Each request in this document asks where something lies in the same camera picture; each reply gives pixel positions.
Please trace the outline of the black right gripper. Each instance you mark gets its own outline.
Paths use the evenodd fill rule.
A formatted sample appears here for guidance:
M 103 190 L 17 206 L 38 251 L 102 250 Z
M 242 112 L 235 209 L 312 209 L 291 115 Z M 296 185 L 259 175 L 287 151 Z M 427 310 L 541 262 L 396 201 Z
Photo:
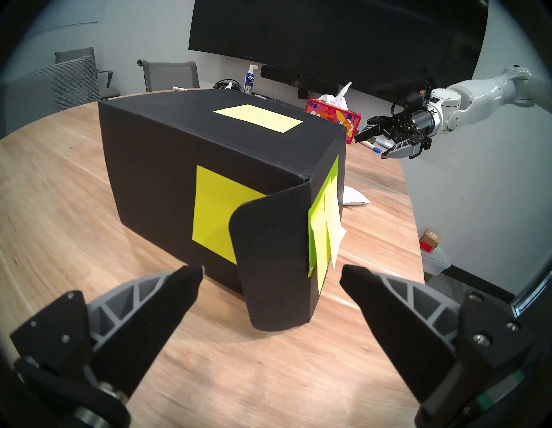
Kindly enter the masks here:
M 393 116 L 374 116 L 354 137 L 356 142 L 383 136 L 395 145 L 381 153 L 381 159 L 414 159 L 432 145 L 433 114 L 428 110 L 400 112 Z

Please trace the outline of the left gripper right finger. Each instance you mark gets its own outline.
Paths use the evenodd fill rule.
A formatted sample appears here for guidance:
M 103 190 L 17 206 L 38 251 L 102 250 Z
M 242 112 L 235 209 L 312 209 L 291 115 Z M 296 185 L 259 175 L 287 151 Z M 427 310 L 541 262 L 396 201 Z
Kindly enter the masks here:
M 425 284 L 352 264 L 340 285 L 419 402 L 417 415 L 482 415 L 524 382 L 535 338 L 482 294 L 458 304 Z

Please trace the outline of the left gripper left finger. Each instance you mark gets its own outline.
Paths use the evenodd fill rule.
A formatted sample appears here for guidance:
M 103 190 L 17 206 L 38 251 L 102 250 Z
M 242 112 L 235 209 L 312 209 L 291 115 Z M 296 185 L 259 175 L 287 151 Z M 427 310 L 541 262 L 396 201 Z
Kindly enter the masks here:
M 111 387 L 130 398 L 195 303 L 203 266 L 120 284 L 86 303 L 70 290 L 15 329 L 15 372 L 28 386 L 77 397 Z

